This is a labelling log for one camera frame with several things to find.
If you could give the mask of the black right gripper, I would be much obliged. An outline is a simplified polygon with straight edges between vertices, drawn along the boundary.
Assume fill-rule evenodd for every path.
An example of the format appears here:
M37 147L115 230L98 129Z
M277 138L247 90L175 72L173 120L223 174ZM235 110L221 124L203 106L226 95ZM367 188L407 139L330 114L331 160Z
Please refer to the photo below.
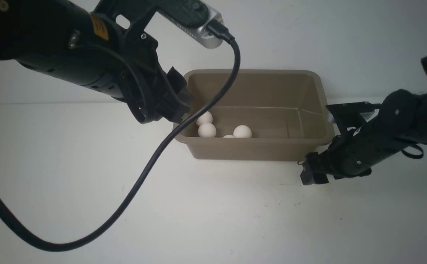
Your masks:
M324 152L306 155L302 184L327 184L328 175L335 179L368 176L371 168L384 160L385 143L386 134L374 126L349 130L337 136Z

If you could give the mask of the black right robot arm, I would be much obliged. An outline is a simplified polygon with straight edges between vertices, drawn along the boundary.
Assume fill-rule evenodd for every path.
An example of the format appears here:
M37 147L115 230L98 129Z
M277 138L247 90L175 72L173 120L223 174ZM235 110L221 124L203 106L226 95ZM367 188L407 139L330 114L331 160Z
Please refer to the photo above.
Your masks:
M421 59L427 76L427 56ZM420 145L427 145L427 92L415 95L399 89L382 103L356 102L326 106L340 134L322 153L312 152L302 163L305 186L328 184L335 179L363 177L383 160L402 152L423 158Z

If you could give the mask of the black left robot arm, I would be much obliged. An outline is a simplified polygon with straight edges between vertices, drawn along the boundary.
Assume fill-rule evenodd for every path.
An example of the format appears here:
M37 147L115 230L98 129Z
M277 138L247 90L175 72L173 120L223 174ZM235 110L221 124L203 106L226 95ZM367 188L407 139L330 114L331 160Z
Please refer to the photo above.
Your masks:
M142 124L180 123L193 97L144 31L156 10L146 0L101 0L93 12L69 0L0 0L0 61L124 102Z

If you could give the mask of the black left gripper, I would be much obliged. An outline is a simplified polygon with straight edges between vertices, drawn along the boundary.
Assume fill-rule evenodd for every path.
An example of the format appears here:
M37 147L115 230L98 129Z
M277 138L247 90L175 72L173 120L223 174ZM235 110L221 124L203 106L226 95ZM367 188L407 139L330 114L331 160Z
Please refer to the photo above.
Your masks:
M91 12L93 32L101 42L89 41L89 49L101 55L101 73L89 88L128 105L142 124L165 118L180 123L191 108L186 81L173 67L159 64L158 42L145 32L155 11L140 12L124 29L115 21L121 12Z

